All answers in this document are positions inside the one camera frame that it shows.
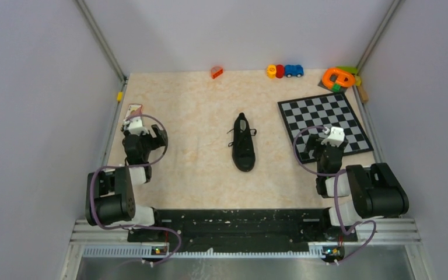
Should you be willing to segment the black shoelace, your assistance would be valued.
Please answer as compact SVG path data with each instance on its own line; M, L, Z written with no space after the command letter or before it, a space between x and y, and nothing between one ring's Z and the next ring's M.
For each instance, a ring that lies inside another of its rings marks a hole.
M229 134L230 132L233 132L235 129L234 128L232 128L232 129L230 129L226 134ZM239 131L239 133L238 133L238 144L241 142L241 141L243 141L245 138L247 138L247 137L254 137L254 136L256 136L257 135L257 129L255 129L255 128L253 128L253 129L249 129L249 132L246 132L245 130L240 130ZM232 147L233 145L234 145L234 140L233 141L231 141L231 142L229 142L228 143L228 145L227 145L227 147Z

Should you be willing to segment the black canvas sneaker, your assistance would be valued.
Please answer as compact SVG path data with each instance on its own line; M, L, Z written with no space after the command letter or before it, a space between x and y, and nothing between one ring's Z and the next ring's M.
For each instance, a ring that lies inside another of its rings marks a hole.
M254 151L254 144L252 137L247 137L238 144L238 133L241 130L249 132L249 122L243 112L239 113L233 124L233 140L235 141L232 146L232 159L235 166L241 172L249 172L254 168L256 162L256 155Z

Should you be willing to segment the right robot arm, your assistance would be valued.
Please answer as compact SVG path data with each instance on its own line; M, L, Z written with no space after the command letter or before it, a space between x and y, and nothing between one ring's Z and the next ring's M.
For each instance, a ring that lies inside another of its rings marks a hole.
M316 161L317 193L323 198L334 198L334 183L338 197L351 200L338 204L339 211L330 207L323 211L324 220L318 225L322 238L335 240L342 233L342 225L352 226L368 218L393 218L409 210L409 199L387 163L374 163L368 167L349 165L346 172L335 178L341 170L344 153L342 143L322 139L317 135L307 140L306 151L313 153Z

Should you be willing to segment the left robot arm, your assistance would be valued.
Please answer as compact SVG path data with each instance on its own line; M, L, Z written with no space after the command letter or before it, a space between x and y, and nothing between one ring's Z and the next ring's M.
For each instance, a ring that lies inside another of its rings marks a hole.
M125 152L124 165L109 167L100 171L96 178L88 174L85 218L89 225L96 226L93 214L96 213L102 225L116 222L128 222L135 217L136 203L133 192L135 173L141 171L146 181L152 177L152 168L148 166L152 151L167 147L166 130L158 125L151 126L153 132L140 134L124 131L121 143Z

